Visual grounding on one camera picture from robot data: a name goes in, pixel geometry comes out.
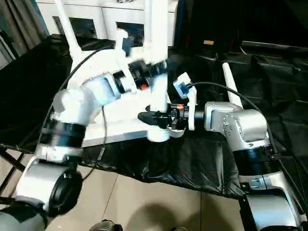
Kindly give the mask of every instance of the white robotic arm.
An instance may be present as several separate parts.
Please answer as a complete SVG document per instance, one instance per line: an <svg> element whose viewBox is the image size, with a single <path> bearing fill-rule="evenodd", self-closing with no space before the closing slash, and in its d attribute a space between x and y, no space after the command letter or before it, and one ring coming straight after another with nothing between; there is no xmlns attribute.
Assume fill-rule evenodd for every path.
<svg viewBox="0 0 308 231"><path fill-rule="evenodd" d="M143 61L130 64L136 88L150 86L153 78L165 75L166 71L165 61L154 65ZM56 216L76 205L82 187L77 164L82 158L86 127L104 105L130 89L131 82L118 71L56 94L54 113L42 130L35 157L18 182L15 202L0 211L1 231L44 230Z"/></svg>

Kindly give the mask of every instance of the table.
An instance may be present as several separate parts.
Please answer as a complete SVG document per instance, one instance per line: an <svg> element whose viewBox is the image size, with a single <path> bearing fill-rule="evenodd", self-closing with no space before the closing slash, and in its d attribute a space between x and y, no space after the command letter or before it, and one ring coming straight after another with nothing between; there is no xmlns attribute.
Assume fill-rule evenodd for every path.
<svg viewBox="0 0 308 231"><path fill-rule="evenodd" d="M78 39L85 50L113 43ZM282 161L305 196L308 179L286 151L292 148L308 166L308 61L209 51L169 49L178 68L169 73L168 93L173 103L183 103L172 81L187 71L193 81L224 84L221 68L230 63L239 92L256 103L267 118L282 153ZM0 72L0 147L33 153L39 129L52 98L68 75L72 60L65 39L52 35ZM227 94L215 87L198 88L198 102L222 101ZM85 148L81 165L113 171L143 182L164 182L225 197L243 192L237 167L224 137L204 131L186 131L180 139L151 143L146 139Z"/></svg>

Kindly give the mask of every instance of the white cabinet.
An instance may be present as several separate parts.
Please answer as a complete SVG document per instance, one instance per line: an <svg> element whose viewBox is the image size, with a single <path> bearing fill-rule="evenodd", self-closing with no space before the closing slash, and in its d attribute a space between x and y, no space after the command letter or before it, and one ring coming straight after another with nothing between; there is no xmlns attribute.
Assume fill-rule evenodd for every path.
<svg viewBox="0 0 308 231"><path fill-rule="evenodd" d="M57 7L54 3L38 3L39 10L44 18L47 29L50 34L59 34L59 28L56 24L55 17L58 16ZM104 17L100 7L81 6L81 5L64 5L65 12L69 18L90 19L94 24L96 38L107 39Z"/></svg>
<svg viewBox="0 0 308 231"><path fill-rule="evenodd" d="M144 24L143 10L103 8L108 39L116 39L117 23ZM168 13L168 46L173 45L175 14Z"/></svg>
<svg viewBox="0 0 308 231"><path fill-rule="evenodd" d="M58 15L54 0L36 0L50 34L59 34L54 17ZM94 24L96 38L116 39L119 23L144 24L144 0L131 3L117 3L116 0L62 0L70 18L91 19L85 21ZM169 0L168 45L173 45L177 0Z"/></svg>

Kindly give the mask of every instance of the white rod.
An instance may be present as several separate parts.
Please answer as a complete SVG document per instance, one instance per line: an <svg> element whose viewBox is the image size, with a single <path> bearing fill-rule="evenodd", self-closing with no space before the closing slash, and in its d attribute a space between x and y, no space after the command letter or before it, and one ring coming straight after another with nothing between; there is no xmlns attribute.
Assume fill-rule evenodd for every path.
<svg viewBox="0 0 308 231"><path fill-rule="evenodd" d="M55 0L55 3L56 3L56 6L57 6L57 9L58 9L58 12L59 12L60 22L61 22L63 31L65 33L66 40L67 40L68 45L69 45L70 54L71 54L72 58L78 57L81 53L81 48L79 47L79 45L77 43L77 39L76 39L76 36L74 34L72 25L69 21L68 16L65 13L64 5L63 5L61 0Z"/></svg>
<svg viewBox="0 0 308 231"><path fill-rule="evenodd" d="M144 46L146 47L152 42L151 18L152 0L144 0Z"/></svg>
<svg viewBox="0 0 308 231"><path fill-rule="evenodd" d="M168 4L169 0L152 0L152 63L168 58Z"/></svg>
<svg viewBox="0 0 308 231"><path fill-rule="evenodd" d="M222 69L223 69L223 74L225 76L226 86L228 88L231 88L231 89L237 91L237 88L236 88L234 78L233 78L231 69L229 67L229 64L223 63ZM233 94L229 91L228 91L228 96L229 96L230 103L233 103L233 104L238 105L239 107L243 108L242 101L241 101L241 98L239 96L237 96L237 95L235 95L235 94Z"/></svg>
<svg viewBox="0 0 308 231"><path fill-rule="evenodd" d="M146 23L150 28L146 29L145 38L150 40L151 62L153 64L168 58L168 4L169 0L149 0L145 2L145 13L151 10L151 15L146 16ZM167 111L167 74L155 78L151 90L151 111ZM169 139L169 131L158 126L152 126L147 137L150 141L163 142Z"/></svg>

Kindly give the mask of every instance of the metal stand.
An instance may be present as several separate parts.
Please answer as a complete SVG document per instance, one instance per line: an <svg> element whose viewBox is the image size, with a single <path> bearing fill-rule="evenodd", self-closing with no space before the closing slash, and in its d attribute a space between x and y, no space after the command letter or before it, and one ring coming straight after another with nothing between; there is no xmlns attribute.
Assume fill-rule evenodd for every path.
<svg viewBox="0 0 308 231"><path fill-rule="evenodd" d="M0 205L9 205L13 199L10 197L1 197L2 193L4 192L6 186L8 185L9 181L11 180L14 172L16 169L20 170L21 172L24 171L26 168L24 165L20 163L22 159L24 158L25 154L21 153L17 160L12 157L10 154L8 154L4 149L0 149L0 156L5 159L8 163L13 165L11 170L9 171L8 175L5 177L3 183L0 185Z"/></svg>

